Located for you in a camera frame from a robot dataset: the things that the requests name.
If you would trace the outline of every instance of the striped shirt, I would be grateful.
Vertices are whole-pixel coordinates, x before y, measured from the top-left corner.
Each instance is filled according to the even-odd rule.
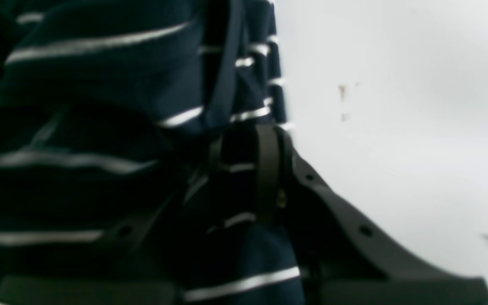
[[[0,282],[80,252],[163,197],[168,177],[191,181],[193,211],[211,193],[193,174],[206,140],[232,125],[287,124],[267,0],[0,0],[0,9],[27,33],[0,63]],[[304,303],[285,230],[254,222],[249,156],[225,161],[233,208],[222,221],[205,217],[185,245],[182,299]],[[128,277],[155,273],[128,267]]]

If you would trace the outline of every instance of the white wall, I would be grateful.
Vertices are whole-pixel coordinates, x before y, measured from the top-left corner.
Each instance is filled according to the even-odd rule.
[[[405,247],[488,280],[488,0],[275,7],[299,152]]]

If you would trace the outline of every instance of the clothing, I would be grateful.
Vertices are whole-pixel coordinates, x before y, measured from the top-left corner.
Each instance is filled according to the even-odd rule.
[[[0,75],[0,281],[42,269],[50,253],[81,251],[136,205],[157,202],[173,164],[186,160],[176,176],[192,178],[203,161],[195,153],[221,130],[287,122],[266,0],[0,0],[0,8],[27,31]],[[239,191],[228,205],[238,208],[197,240],[183,297],[302,304],[285,231],[255,224],[253,199],[239,195],[252,179],[247,158],[227,160]],[[208,194],[207,181],[193,181]],[[126,272],[149,275],[140,262]]]

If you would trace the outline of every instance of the screw hole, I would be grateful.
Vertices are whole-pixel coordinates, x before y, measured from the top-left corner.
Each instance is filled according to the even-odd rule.
[[[366,237],[372,237],[372,230],[367,226],[360,226],[359,232]]]
[[[131,234],[132,231],[133,229],[131,226],[124,226],[118,231],[118,237],[126,237]]]

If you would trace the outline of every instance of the navy blue fabric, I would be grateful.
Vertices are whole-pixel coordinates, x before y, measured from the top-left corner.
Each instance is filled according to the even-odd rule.
[[[61,158],[0,165],[0,235],[106,230],[140,204],[159,204],[175,172],[194,181],[212,137],[234,127],[286,123],[282,88],[269,84],[281,73],[277,44],[269,39],[276,34],[274,6],[266,0],[0,0],[0,8],[17,19],[43,16],[24,25],[29,34],[14,52],[184,25],[131,46],[0,67],[0,159],[20,162],[13,154],[24,152]],[[270,52],[254,52],[253,44],[268,45]],[[204,47],[217,51],[200,52]],[[236,66],[246,58],[253,64]],[[271,106],[265,106],[267,98]],[[165,123],[199,108],[202,113],[183,123]],[[227,141],[223,162],[253,162],[251,141]],[[130,172],[81,165],[92,156],[151,165]],[[58,164],[65,158],[76,159]],[[225,172],[225,192],[211,192],[209,182],[187,203],[186,232],[194,238],[182,245],[184,289],[297,266],[283,227],[250,221],[223,227],[235,215],[254,212],[254,176],[253,169]],[[215,197],[227,203],[221,214],[211,206]],[[52,253],[77,253],[86,246],[16,246],[1,239],[0,281],[13,272],[50,269]],[[155,276],[148,251],[155,249],[144,249],[119,272],[127,278]],[[300,279],[293,277],[193,303],[297,305],[304,303],[304,294]]]

